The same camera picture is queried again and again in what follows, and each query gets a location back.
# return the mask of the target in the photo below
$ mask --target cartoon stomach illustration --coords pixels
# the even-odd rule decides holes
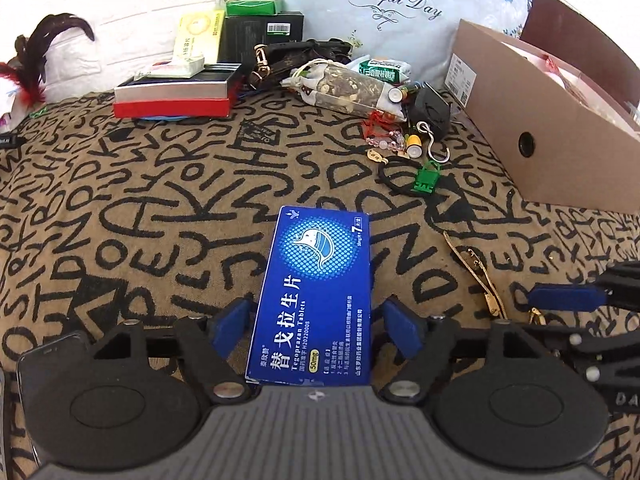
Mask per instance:
[[[322,270],[322,266],[334,256],[334,241],[321,229],[307,229],[300,240],[293,240],[292,243],[311,248],[318,258],[318,270]]]

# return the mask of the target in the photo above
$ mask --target feather mask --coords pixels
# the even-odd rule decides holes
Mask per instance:
[[[75,27],[81,28],[91,41],[95,41],[92,28],[82,18],[68,12],[49,14],[30,37],[18,36],[15,39],[16,57],[9,63],[0,63],[0,77],[10,79],[20,87],[19,97],[27,108],[44,102],[44,88],[40,83],[46,82],[46,53],[51,42],[61,32]]]

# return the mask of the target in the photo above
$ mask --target yellow oval label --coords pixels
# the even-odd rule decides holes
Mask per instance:
[[[309,352],[309,371],[315,374],[318,371],[318,365],[320,364],[320,352],[318,350],[312,350]]]

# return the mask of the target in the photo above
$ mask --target white brick wall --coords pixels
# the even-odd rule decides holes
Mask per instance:
[[[57,101],[113,88],[136,69],[171,56],[182,14],[213,0],[0,0],[0,60],[14,39],[46,15],[73,12],[91,23],[92,43],[77,30],[47,54],[47,98]],[[640,0],[566,0],[608,34],[640,66]]]

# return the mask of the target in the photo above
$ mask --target gray gripper base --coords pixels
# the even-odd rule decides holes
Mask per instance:
[[[265,386],[247,404],[210,412],[198,434],[158,462],[113,473],[54,464],[32,480],[602,480],[582,465],[555,473],[498,471],[453,450],[417,408],[369,386]]]

